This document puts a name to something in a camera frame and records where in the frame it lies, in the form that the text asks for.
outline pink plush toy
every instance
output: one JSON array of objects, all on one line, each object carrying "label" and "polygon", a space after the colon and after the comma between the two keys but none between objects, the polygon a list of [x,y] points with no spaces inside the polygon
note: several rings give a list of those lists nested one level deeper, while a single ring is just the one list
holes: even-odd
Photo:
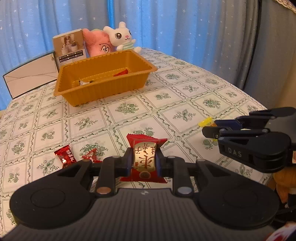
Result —
[{"label": "pink plush toy", "polygon": [[87,28],[84,28],[82,33],[90,57],[114,51],[115,48],[111,44],[109,35],[106,32],[99,29],[89,31]]}]

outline green striped shirt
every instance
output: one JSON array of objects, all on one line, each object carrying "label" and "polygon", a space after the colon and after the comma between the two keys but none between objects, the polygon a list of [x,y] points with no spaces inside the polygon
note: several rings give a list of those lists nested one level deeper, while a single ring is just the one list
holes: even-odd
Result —
[{"label": "green striped shirt", "polygon": [[126,43],[123,45],[123,49],[122,50],[126,50],[126,49],[134,49],[133,43],[132,41]]}]

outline gold candy label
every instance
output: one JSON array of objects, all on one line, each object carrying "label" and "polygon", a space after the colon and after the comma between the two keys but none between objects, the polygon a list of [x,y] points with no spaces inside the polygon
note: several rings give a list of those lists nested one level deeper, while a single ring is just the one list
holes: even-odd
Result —
[{"label": "gold candy label", "polygon": [[140,142],[135,144],[133,168],[139,172],[148,171],[153,172],[155,167],[155,150],[156,143],[154,142]]}]

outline lace trim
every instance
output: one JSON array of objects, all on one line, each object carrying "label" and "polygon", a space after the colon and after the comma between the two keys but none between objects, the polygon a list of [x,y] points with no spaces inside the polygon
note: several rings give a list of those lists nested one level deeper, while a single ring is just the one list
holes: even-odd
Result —
[{"label": "lace trim", "polygon": [[279,4],[283,5],[286,8],[289,8],[292,10],[294,13],[296,13],[296,7],[289,1],[289,0],[275,0]]}]

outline curtain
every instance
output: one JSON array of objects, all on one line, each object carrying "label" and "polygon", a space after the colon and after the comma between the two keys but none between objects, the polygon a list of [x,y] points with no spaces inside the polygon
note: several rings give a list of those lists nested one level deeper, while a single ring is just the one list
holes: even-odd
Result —
[{"label": "curtain", "polygon": [[77,28],[118,27],[136,44],[173,55],[244,85],[257,0],[0,0],[0,109],[11,98],[1,76],[52,50],[52,37]]},{"label": "curtain", "polygon": [[126,22],[137,45],[243,87],[257,29],[257,0],[113,0],[113,5],[115,27]]},{"label": "curtain", "polygon": [[267,108],[274,108],[296,51],[296,14],[276,1],[262,0],[258,40],[245,88]]}]

